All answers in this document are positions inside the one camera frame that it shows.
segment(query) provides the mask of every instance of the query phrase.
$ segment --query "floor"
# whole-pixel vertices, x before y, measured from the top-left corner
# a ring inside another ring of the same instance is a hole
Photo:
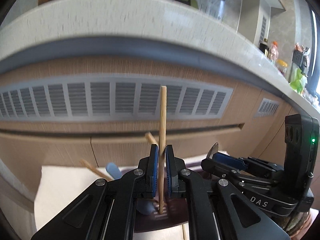
[[[2,193],[0,193],[0,208],[17,235],[22,240],[30,240],[36,232],[34,214],[26,211]]]

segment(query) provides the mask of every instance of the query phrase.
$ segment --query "countertop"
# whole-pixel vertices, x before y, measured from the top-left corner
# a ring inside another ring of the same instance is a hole
[[[171,0],[54,0],[0,31],[0,73],[57,57],[108,53],[183,63],[241,79],[320,119],[250,41]]]

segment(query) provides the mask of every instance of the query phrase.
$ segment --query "vent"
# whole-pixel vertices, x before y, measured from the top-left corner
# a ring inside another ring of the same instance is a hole
[[[266,28],[267,28],[267,19],[263,16],[262,18],[262,26],[261,26],[261,33],[260,33],[260,43],[264,39],[264,35],[266,34]]]
[[[35,116],[36,112],[30,96],[30,90],[28,88],[20,89],[20,93],[27,116]]]
[[[160,85],[142,84],[140,92],[139,113],[156,113]]]
[[[84,83],[68,84],[70,107],[73,116],[88,115]]]
[[[92,82],[91,102],[92,114],[94,116],[110,114],[110,83],[108,82]]]
[[[167,86],[167,113],[174,114],[178,105],[182,87]]]
[[[214,99],[211,109],[210,109],[210,114],[218,114],[220,109],[221,109],[221,105],[223,103],[224,98],[226,97],[226,93],[224,92],[218,92],[216,95],[216,98]]]
[[[116,83],[116,113],[133,114],[135,83]]]
[[[62,84],[48,86],[54,116],[68,116]]]
[[[203,90],[196,114],[206,114],[209,108],[209,105],[212,101],[214,91]]]
[[[107,122],[158,120],[160,86],[168,120],[220,118],[232,88],[170,77],[87,74],[0,87],[0,120]]]
[[[50,111],[45,96],[44,87],[33,87],[33,95],[35,97],[37,109],[40,116],[50,116]]]
[[[18,91],[17,90],[10,91],[10,95],[11,95],[12,103],[13,103],[14,109],[16,110],[17,116],[24,116],[24,112],[21,107]]]
[[[2,94],[3,96],[3,100],[4,100],[4,103],[5,103],[5,107],[7,108],[7,111],[8,111],[8,114],[10,117],[13,117],[15,116],[14,115],[14,112],[13,112],[13,109],[12,109],[12,106],[11,106],[11,102],[10,102],[10,98],[9,98],[9,93],[8,92],[4,92]]]
[[[259,106],[256,117],[275,115],[279,107],[279,102],[263,98]]]
[[[198,98],[200,89],[187,88],[184,93],[183,101],[180,108],[180,113],[192,114],[193,108]]]

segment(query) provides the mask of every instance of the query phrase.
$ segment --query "bottle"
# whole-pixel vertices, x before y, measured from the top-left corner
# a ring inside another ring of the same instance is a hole
[[[279,56],[278,42],[274,41],[269,49],[268,58],[274,64],[277,61],[278,56]]]
[[[262,53],[267,57],[269,53],[269,47],[267,45],[268,39],[264,38],[263,41],[260,43],[259,49]]]

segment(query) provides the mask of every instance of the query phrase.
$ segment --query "silver bolt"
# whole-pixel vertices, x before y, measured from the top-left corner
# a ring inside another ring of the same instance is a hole
[[[137,175],[137,176],[142,175],[142,174],[143,174],[143,170],[142,170],[142,169],[135,169],[135,170],[133,171],[133,174],[134,174],[134,175]]]
[[[188,170],[188,169],[183,169],[183,170],[181,170],[180,172],[181,172],[181,174],[184,175],[184,176],[188,176],[188,175],[191,174],[191,171]]]
[[[96,185],[97,186],[103,186],[106,183],[104,179],[97,179],[96,180]]]
[[[223,187],[228,186],[228,181],[226,179],[219,179],[219,184]]]

